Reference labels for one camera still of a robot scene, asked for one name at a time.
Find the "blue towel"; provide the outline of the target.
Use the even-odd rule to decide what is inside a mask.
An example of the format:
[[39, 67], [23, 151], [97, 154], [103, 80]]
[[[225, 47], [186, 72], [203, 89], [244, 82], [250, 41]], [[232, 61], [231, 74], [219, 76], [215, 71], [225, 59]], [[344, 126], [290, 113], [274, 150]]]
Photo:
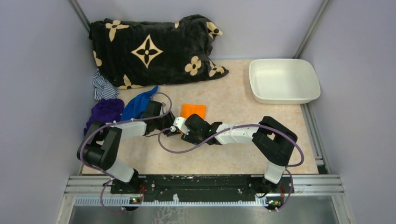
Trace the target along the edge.
[[146, 111], [148, 103], [151, 101], [151, 96], [157, 93], [157, 91], [158, 86], [155, 86], [153, 89], [140, 93], [131, 99], [125, 106], [120, 121], [140, 118], [142, 113]]

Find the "orange towel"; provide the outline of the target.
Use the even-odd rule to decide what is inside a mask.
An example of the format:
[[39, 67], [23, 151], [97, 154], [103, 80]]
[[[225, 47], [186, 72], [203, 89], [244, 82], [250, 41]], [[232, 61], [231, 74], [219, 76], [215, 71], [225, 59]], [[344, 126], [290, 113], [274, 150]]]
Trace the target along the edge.
[[196, 114], [200, 118], [205, 119], [206, 106], [205, 105], [192, 105], [192, 104], [183, 104], [182, 105], [181, 113], [180, 113], [181, 117], [187, 119], [193, 114]]

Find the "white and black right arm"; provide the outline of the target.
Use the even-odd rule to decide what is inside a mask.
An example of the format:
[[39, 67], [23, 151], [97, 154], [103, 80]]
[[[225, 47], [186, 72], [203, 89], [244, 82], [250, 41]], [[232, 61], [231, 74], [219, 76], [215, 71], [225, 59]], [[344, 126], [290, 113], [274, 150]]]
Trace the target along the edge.
[[232, 125], [223, 122], [209, 124], [193, 114], [185, 119], [177, 117], [170, 127], [171, 132], [181, 132], [183, 140], [196, 146], [249, 144], [254, 145], [268, 160], [268, 164], [258, 186], [252, 186], [255, 193], [265, 195], [276, 192], [281, 187], [281, 177], [286, 170], [292, 152], [296, 148], [297, 136], [275, 120], [265, 116], [257, 124]]

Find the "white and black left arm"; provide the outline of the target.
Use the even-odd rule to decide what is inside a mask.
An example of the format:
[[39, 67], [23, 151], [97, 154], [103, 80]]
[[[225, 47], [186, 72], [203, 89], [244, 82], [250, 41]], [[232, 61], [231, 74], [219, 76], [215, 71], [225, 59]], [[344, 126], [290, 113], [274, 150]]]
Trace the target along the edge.
[[128, 193], [134, 193], [140, 187], [139, 173], [118, 159], [121, 141], [146, 136], [155, 130], [170, 134], [169, 128], [175, 119], [171, 110], [165, 111], [162, 103], [151, 100], [137, 119], [113, 123], [95, 121], [77, 151], [77, 158], [85, 166], [122, 182], [122, 188]]

